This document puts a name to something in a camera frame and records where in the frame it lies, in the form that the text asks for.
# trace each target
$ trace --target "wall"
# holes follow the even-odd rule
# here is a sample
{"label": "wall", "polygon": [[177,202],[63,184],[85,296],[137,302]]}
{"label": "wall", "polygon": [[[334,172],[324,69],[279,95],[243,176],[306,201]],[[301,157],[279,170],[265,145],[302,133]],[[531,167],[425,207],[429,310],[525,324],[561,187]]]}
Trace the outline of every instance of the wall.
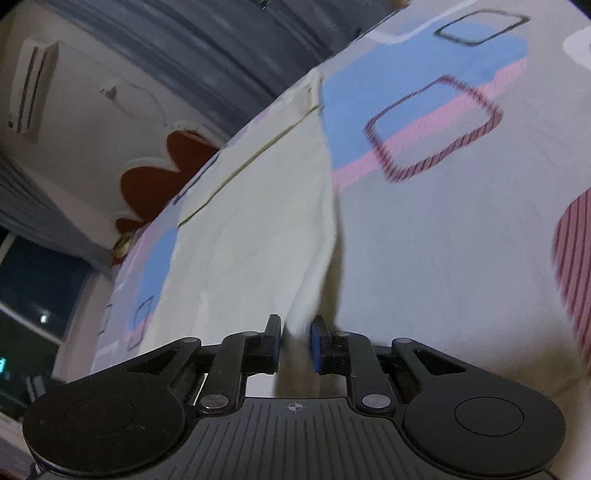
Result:
{"label": "wall", "polygon": [[100,322],[113,290],[112,282],[92,275],[85,285],[66,341],[58,351],[53,376],[73,382],[90,372]]}
{"label": "wall", "polygon": [[21,167],[82,233],[96,244],[106,248],[113,247],[119,234],[109,218],[75,198],[37,170],[26,165]]}
{"label": "wall", "polygon": [[[59,41],[59,54],[46,96],[37,140],[12,132],[8,112],[12,76],[23,39],[45,35]],[[161,156],[163,128],[194,120],[209,140],[227,136],[198,111],[127,59],[80,28],[31,1],[17,9],[0,71],[0,144],[27,166],[94,210],[114,220],[125,208],[119,176],[128,161]],[[117,84],[116,101],[99,93]]]}

